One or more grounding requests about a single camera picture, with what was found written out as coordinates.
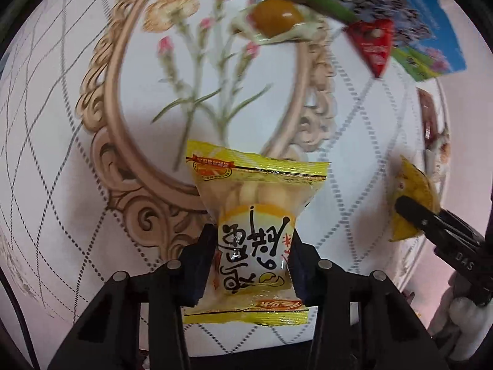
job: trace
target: pink carnation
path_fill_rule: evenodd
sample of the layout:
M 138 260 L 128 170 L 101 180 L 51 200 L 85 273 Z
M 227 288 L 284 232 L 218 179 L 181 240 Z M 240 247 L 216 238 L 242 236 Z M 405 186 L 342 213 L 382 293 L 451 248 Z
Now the pink carnation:
M 434 49 L 432 47 L 427 47 L 425 49 L 425 53 L 435 60 L 442 60 L 445 58 L 441 50 Z
M 214 20 L 212 18 L 204 18 L 200 21 L 201 29 L 209 29 L 214 24 Z
M 159 54 L 166 54 L 171 51 L 173 51 L 173 43 L 171 42 L 171 37 L 165 36 L 159 41 L 158 52 Z
M 445 73 L 450 71 L 450 64 L 446 59 L 437 60 L 430 65 L 430 69 L 435 72 Z
M 258 55 L 259 50 L 259 45 L 253 42 L 248 42 L 248 44 L 246 45 L 246 53 L 251 56 L 252 59 L 254 59 Z

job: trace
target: plastic wrapper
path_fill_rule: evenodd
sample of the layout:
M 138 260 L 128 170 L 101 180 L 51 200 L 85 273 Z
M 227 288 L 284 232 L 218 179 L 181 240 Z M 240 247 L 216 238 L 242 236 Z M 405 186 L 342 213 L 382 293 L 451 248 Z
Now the plastic wrapper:
M 288 40 L 314 40 L 320 15 L 304 5 L 287 0 L 263 0 L 242 10 L 231 26 L 256 44 Z
M 420 98 L 421 120 L 423 123 L 423 139 L 425 148 L 429 149 L 438 137 L 438 119 L 433 103 L 433 96 L 427 91 L 418 88 Z
M 449 129 L 438 135 L 430 148 L 425 150 L 426 175 L 433 182 L 440 182 L 450 169 L 450 135 Z
M 185 323 L 295 325 L 308 310 L 287 260 L 297 216 L 323 185 L 328 163 L 299 163 L 189 141 L 186 160 L 218 224 L 218 250 L 204 297 Z
M 435 185 L 405 157 L 402 158 L 401 170 L 397 176 L 397 188 L 394 203 L 401 196 L 409 196 L 434 213 L 440 211 L 440 201 Z M 420 236 L 421 231 L 395 211 L 392 216 L 393 237 L 391 241 Z

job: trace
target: colorful package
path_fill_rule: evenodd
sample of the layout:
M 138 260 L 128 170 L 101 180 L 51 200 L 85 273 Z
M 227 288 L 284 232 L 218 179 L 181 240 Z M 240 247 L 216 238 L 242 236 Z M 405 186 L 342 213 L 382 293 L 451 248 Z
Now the colorful package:
M 195 141 L 188 142 L 186 160 L 218 224 L 218 251 L 204 297 L 184 321 L 306 322 L 287 260 L 296 217 L 323 185 L 328 163 L 275 160 Z
M 397 176 L 397 190 L 394 202 L 401 196 L 409 196 L 422 206 L 434 213 L 440 211 L 440 201 L 435 191 L 435 185 L 405 157 L 402 158 L 402 167 Z M 394 211 L 392 216 L 392 242 L 419 236 L 421 231 L 404 217 Z
M 433 96 L 426 90 L 417 88 L 421 106 L 421 121 L 423 123 L 423 140 L 425 148 L 431 148 L 438 137 L 438 116 L 436 114 Z
M 391 19 L 392 56 L 417 81 L 466 68 L 457 36 L 438 0 L 296 0 L 349 24 Z

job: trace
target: diamond stitching pattern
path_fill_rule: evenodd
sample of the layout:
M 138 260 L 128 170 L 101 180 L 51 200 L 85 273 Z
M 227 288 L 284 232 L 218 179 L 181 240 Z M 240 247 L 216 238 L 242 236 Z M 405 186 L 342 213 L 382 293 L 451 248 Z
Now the diamond stitching pattern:
M 32 280 L 35 277 L 38 285 L 30 285 L 26 284 L 30 290 L 33 292 L 33 295 L 39 299 L 41 304 L 44 304 L 47 310 L 54 313 L 60 318 L 64 318 L 65 320 L 74 322 L 77 319 L 77 316 L 81 313 L 83 308 L 85 307 L 88 300 L 92 298 L 92 296 L 82 296 L 81 285 L 84 281 L 84 277 L 87 277 L 86 270 L 87 268 L 92 268 L 94 273 L 91 271 L 92 277 L 97 277 L 101 282 L 104 281 L 106 273 L 110 270 L 105 269 L 104 263 L 98 262 L 100 258 L 95 253 L 95 244 L 101 239 L 105 238 L 104 233 L 100 233 L 100 230 L 106 227 L 108 221 L 116 221 L 116 227 L 119 228 L 121 236 L 126 235 L 127 238 L 130 238 L 125 225 L 123 223 L 121 214 L 118 212 L 109 212 L 108 209 L 104 208 L 102 211 L 98 212 L 97 215 L 91 220 L 92 226 L 94 227 L 94 232 L 89 235 L 85 235 L 84 237 L 77 235 L 75 231 L 72 231 L 72 234 L 68 232 L 67 228 L 69 227 L 68 222 L 69 219 L 61 220 L 56 205 L 59 204 L 58 201 L 54 201 L 53 192 L 55 187 L 58 191 L 62 191 L 64 188 L 63 184 L 60 184 L 60 175 L 63 171 L 63 168 L 67 164 L 67 161 L 70 161 L 72 158 L 68 154 L 70 149 L 75 153 L 81 156 L 82 161 L 87 166 L 87 169 L 90 170 L 92 176 L 94 177 L 94 186 L 90 185 L 89 187 L 94 187 L 97 189 L 97 194 L 100 197 L 100 201 L 102 201 L 105 205 L 108 202 L 108 196 L 104 188 L 101 186 L 101 182 L 90 162 L 90 158 L 88 152 L 90 139 L 86 137 L 82 137 L 81 133 L 84 131 L 80 129 L 81 124 L 73 117 L 73 108 L 75 107 L 75 102 L 73 101 L 74 92 L 72 91 L 72 85 L 67 81 L 67 74 L 72 68 L 75 67 L 75 64 L 79 61 L 79 58 L 82 54 L 87 51 L 87 49 L 93 48 L 97 40 L 100 38 L 100 35 L 104 31 L 107 23 L 103 23 L 98 21 L 95 24 L 95 27 L 98 27 L 100 31 L 92 37 L 92 39 L 87 38 L 87 40 L 81 39 L 80 48 L 81 51 L 75 60 L 71 63 L 66 62 L 65 50 L 66 50 L 66 41 L 65 36 L 72 31 L 74 26 L 79 22 L 81 18 L 90 13 L 89 9 L 94 6 L 93 9 L 100 9 L 103 12 L 103 17 L 106 21 L 109 20 L 111 3 L 110 0 L 87 0 L 86 5 L 80 6 L 79 16 L 76 18 L 76 21 L 67 27 L 67 12 L 66 8 L 69 4 L 71 4 L 73 0 L 45 0 L 30 16 L 26 24 L 22 27 L 19 32 L 16 42 L 12 46 L 12 60 L 9 61 L 6 71 L 2 76 L 2 81 L 0 83 L 0 88 L 8 88 L 8 97 L 4 101 L 0 101 L 0 115 L 6 116 L 8 118 L 7 125 L 5 129 L 5 140 L 3 140 L 1 150 L 0 150 L 0 160 L 6 162 L 6 171 L 8 171 L 8 182 L 10 186 L 10 191 L 8 191 L 7 196 L 0 195 L 0 212 L 2 216 L 0 218 L 0 226 L 6 232 L 6 241 L 8 242 L 9 248 L 13 249 L 16 254 L 19 255 L 24 261 L 23 263 L 28 264 L 28 268 L 30 271 L 29 280 Z M 53 18 L 51 15 L 51 9 L 54 8 L 57 4 L 62 2 L 62 7 L 60 12 Z M 50 13 L 50 19 L 46 21 L 45 18 L 48 18 L 47 14 Z M 40 48 L 40 41 L 45 37 L 50 36 L 49 30 L 55 24 L 62 25 L 62 34 L 58 40 L 54 40 L 54 44 L 51 48 L 43 54 L 43 50 L 41 53 L 38 52 L 37 48 Z M 43 29 L 43 32 L 38 38 L 36 34 L 36 27 L 40 26 Z M 334 42 L 337 43 L 343 42 L 341 38 L 345 38 L 343 34 L 343 29 L 340 26 L 333 26 L 332 34 L 331 34 L 331 44 Z M 61 52 L 60 60 L 58 61 L 58 49 Z M 39 61 L 35 64 L 33 72 L 29 74 L 32 66 L 31 56 L 36 52 L 37 56 L 40 57 Z M 332 65 L 336 69 L 336 77 L 335 77 L 335 89 L 336 94 L 337 90 L 344 91 L 344 98 L 341 98 L 342 95 L 338 95 L 338 105 L 347 105 L 348 96 L 352 101 L 350 102 L 350 106 L 344 106 L 344 116 L 340 115 L 336 117 L 336 123 L 339 125 L 335 136 L 327 141 L 325 141 L 320 148 L 314 153 L 309 153 L 309 157 L 312 160 L 337 160 L 338 157 L 333 156 L 333 152 L 336 150 L 334 146 L 337 143 L 342 143 L 342 136 L 349 129 L 353 130 L 356 126 L 356 122 L 362 121 L 364 132 L 366 132 L 366 138 L 370 142 L 371 149 L 373 151 L 374 161 L 375 161 L 375 172 L 368 179 L 368 184 L 361 190 L 361 192 L 357 195 L 356 200 L 354 202 L 346 202 L 344 200 L 344 194 L 347 192 L 343 189 L 343 185 L 341 182 L 342 174 L 336 174 L 334 171 L 329 172 L 328 177 L 328 187 L 326 189 L 327 193 L 332 194 L 332 197 L 335 201 L 336 210 L 331 213 L 332 222 L 327 229 L 320 234 L 317 235 L 316 240 L 309 241 L 313 243 L 316 248 L 319 250 L 320 254 L 323 256 L 325 253 L 326 243 L 331 241 L 331 238 L 341 237 L 344 235 L 346 239 L 345 243 L 347 245 L 348 257 L 351 258 L 349 262 L 346 264 L 346 268 L 354 271 L 354 272 L 366 272 L 366 260 L 371 256 L 371 253 L 382 244 L 386 243 L 385 238 L 389 232 L 389 220 L 384 220 L 381 224 L 381 228 L 378 230 L 378 234 L 373 235 L 373 241 L 370 244 L 367 244 L 366 248 L 359 249 L 358 248 L 358 237 L 354 235 L 354 229 L 352 227 L 352 220 L 361 215 L 361 207 L 369 204 L 367 201 L 369 196 L 371 196 L 371 192 L 374 191 L 374 188 L 378 185 L 379 182 L 383 182 L 385 193 L 389 192 L 388 180 L 390 177 L 389 173 L 389 162 L 392 161 L 395 155 L 398 153 L 399 149 L 402 146 L 407 146 L 411 150 L 414 148 L 418 148 L 422 146 L 422 132 L 420 129 L 421 120 L 418 114 L 418 107 L 416 106 L 415 99 L 411 99 L 411 86 L 409 77 L 407 74 L 403 73 L 402 69 L 395 64 L 395 62 L 391 62 L 388 70 L 392 70 L 393 74 L 396 75 L 397 79 L 404 86 L 404 98 L 402 103 L 400 102 L 400 92 L 395 93 L 393 89 L 395 87 L 396 81 L 391 78 L 387 78 L 384 75 L 383 79 L 375 80 L 372 77 L 368 77 L 366 83 L 361 82 L 360 77 L 361 74 L 359 72 L 354 72 L 354 68 L 349 70 L 345 67 L 346 64 L 341 64 L 341 58 L 339 57 L 339 51 L 337 49 L 332 49 L 329 56 Z M 51 89 L 49 90 L 46 96 L 34 96 L 34 92 L 30 88 L 31 80 L 35 73 L 38 73 L 41 68 L 41 65 L 53 65 L 55 68 L 59 66 L 60 68 L 60 77 L 56 73 L 53 79 L 53 84 Z M 357 82 L 352 79 L 354 75 L 357 78 Z M 21 79 L 20 82 L 24 82 L 25 84 L 19 86 L 16 81 Z M 393 133 L 391 137 L 385 141 L 379 139 L 378 133 L 378 121 L 372 117 L 372 113 L 366 107 L 367 98 L 369 96 L 369 92 L 375 85 L 379 85 L 379 87 L 383 88 L 384 94 L 386 96 L 386 101 L 381 101 L 381 104 L 387 104 L 390 106 L 391 110 L 394 113 L 395 124 L 393 128 Z M 18 95 L 21 95 L 19 101 L 9 101 L 10 95 L 13 95 L 13 90 L 18 91 Z M 25 137 L 24 142 L 20 149 L 11 150 L 9 149 L 9 140 L 13 138 L 13 134 L 11 131 L 16 131 L 16 128 L 13 128 L 13 125 L 16 121 L 21 119 L 18 117 L 18 112 L 21 109 L 21 105 L 25 102 L 25 105 L 30 106 L 30 102 L 33 101 L 34 98 L 41 99 L 43 101 L 42 105 L 39 106 L 39 111 L 37 115 L 29 119 L 26 116 L 26 112 L 24 112 L 24 122 L 25 122 L 25 130 L 26 133 L 24 135 L 16 134 L 15 137 L 19 136 Z M 41 125 L 39 122 L 39 117 L 41 113 L 43 113 L 46 105 L 55 105 L 60 112 L 65 111 L 65 115 L 67 118 L 67 124 L 71 129 L 71 140 L 70 140 L 70 148 L 67 154 L 64 156 L 63 160 L 60 163 L 58 174 L 53 180 L 53 183 L 50 184 L 44 176 L 43 168 L 39 165 L 38 157 L 40 154 L 46 154 L 40 150 L 36 142 L 33 140 L 33 129 L 40 129 L 44 124 Z M 408 126 L 408 123 L 413 123 L 415 125 L 414 130 Z M 409 134 L 408 132 L 414 131 L 414 135 Z M 26 144 L 29 146 L 30 156 L 34 160 L 34 166 L 38 171 L 38 178 L 32 179 L 32 182 L 40 183 L 42 190 L 45 191 L 45 195 L 43 198 L 44 210 L 41 217 L 41 221 L 39 223 L 39 228 L 36 230 L 36 238 L 34 238 L 35 230 L 30 229 L 25 222 L 24 216 L 26 213 L 21 212 L 22 205 L 19 205 L 18 198 L 16 196 L 17 188 L 21 183 L 21 180 L 18 179 L 18 169 L 20 165 L 27 165 L 23 161 L 21 161 L 21 157 L 24 153 L 24 149 Z M 3 167 L 0 167 L 0 176 L 4 176 Z M 67 237 L 69 241 L 71 241 L 71 245 L 73 245 L 79 254 L 82 262 L 78 267 L 78 278 L 75 285 L 71 286 L 70 282 L 67 282 L 63 279 L 63 274 L 56 271 L 56 267 L 50 264 L 50 260 L 47 260 L 45 255 L 43 254 L 43 238 L 41 232 L 43 230 L 43 222 L 45 220 L 46 213 L 50 211 L 53 213 L 55 221 L 58 227 L 58 233 L 60 237 Z M 29 240 L 33 244 L 36 250 L 36 265 L 34 265 L 33 261 L 24 255 L 22 252 L 22 248 L 18 246 L 17 240 L 13 235 L 13 227 L 12 227 L 12 215 L 19 215 L 19 218 L 22 222 L 22 228 L 26 234 L 26 240 L 29 237 Z M 160 261 L 156 258 L 153 260 L 153 257 L 157 257 L 155 255 L 155 250 L 152 248 L 142 248 L 138 246 L 134 241 L 132 242 L 132 249 L 134 251 L 134 255 L 142 260 L 144 266 L 148 269 L 148 271 L 152 271 L 155 269 Z M 43 272 L 40 273 L 39 265 L 43 265 Z M 66 292 L 71 293 L 73 299 L 71 301 L 65 301 L 58 297 L 56 288 L 65 288 Z M 316 311 L 311 310 L 309 315 L 309 322 L 306 325 L 299 327 L 270 327 L 268 329 L 264 329 L 263 327 L 253 326 L 243 337 L 243 339 L 236 343 L 235 345 L 231 344 L 228 338 L 219 338 L 213 332 L 211 332 L 207 326 L 203 325 L 186 325 L 184 327 L 186 333 L 194 333 L 195 336 L 201 335 L 201 338 L 211 339 L 214 344 L 217 346 L 218 351 L 216 353 L 232 353 L 241 351 L 246 346 L 251 347 L 252 335 L 255 335 L 256 339 L 262 339 L 262 341 L 269 340 L 269 344 L 288 344 L 293 342 L 298 342 L 300 340 L 309 339 L 312 334 L 312 330 L 315 323 Z M 141 317 L 141 325 L 147 325 L 147 320 L 144 317 Z

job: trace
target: yellow food item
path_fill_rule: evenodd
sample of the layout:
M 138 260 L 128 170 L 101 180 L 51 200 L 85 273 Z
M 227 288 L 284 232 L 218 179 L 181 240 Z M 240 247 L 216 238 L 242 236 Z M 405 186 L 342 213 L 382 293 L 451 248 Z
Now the yellow food item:
M 397 190 L 394 195 L 394 202 L 401 196 L 409 196 L 428 210 L 438 213 L 440 211 L 440 202 L 433 183 L 429 181 L 425 174 L 411 164 L 409 160 L 403 156 L 401 158 L 402 167 L 397 176 Z M 421 232 L 395 211 L 392 215 L 392 224 L 393 242 L 419 236 Z
M 288 0 L 264 0 L 251 11 L 255 27 L 268 38 L 289 31 L 293 26 L 304 22 L 303 15 Z
M 304 324 L 287 260 L 296 217 L 329 163 L 298 163 L 189 141 L 186 161 L 212 219 L 218 250 L 209 289 L 185 322 Z

